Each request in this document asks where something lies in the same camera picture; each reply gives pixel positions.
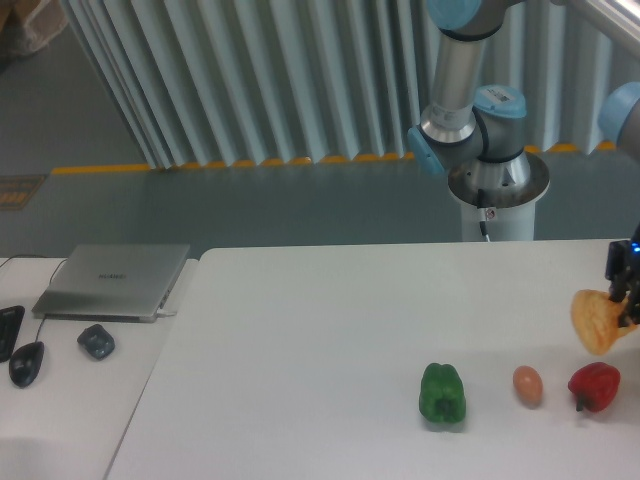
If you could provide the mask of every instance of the black mouse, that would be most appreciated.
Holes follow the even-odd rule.
[[[20,388],[31,385],[40,372],[43,356],[44,343],[42,342],[27,343],[13,352],[9,360],[11,381]]]

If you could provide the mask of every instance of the silver laptop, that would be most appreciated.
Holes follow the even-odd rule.
[[[35,318],[153,322],[188,245],[79,245],[33,307]]]

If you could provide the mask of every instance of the laptop logo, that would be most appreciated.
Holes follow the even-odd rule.
[[[127,276],[124,273],[101,273],[98,278],[100,280],[124,280]]]

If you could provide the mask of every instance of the blue joint cap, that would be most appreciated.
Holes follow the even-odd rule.
[[[458,30],[476,16],[482,0],[427,0],[427,10],[438,28]]]
[[[620,141],[629,115],[638,101],[640,101],[640,83],[634,82],[623,85],[604,102],[598,117],[598,125],[607,140],[616,144]]]
[[[411,127],[407,133],[409,148],[413,152],[420,167],[431,175],[441,175],[446,172],[437,155],[431,149],[429,142],[420,132],[419,127]]]
[[[475,107],[499,118],[518,120],[527,116],[527,100],[517,89],[486,85],[476,90]]]

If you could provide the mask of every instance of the gray floor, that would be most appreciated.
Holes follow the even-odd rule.
[[[142,163],[70,31],[0,73],[0,175]],[[628,237],[640,166],[615,153],[545,155],[552,186],[538,239]],[[0,255],[67,256],[78,243],[216,247],[450,242],[459,212],[415,162],[54,175],[0,212]]]

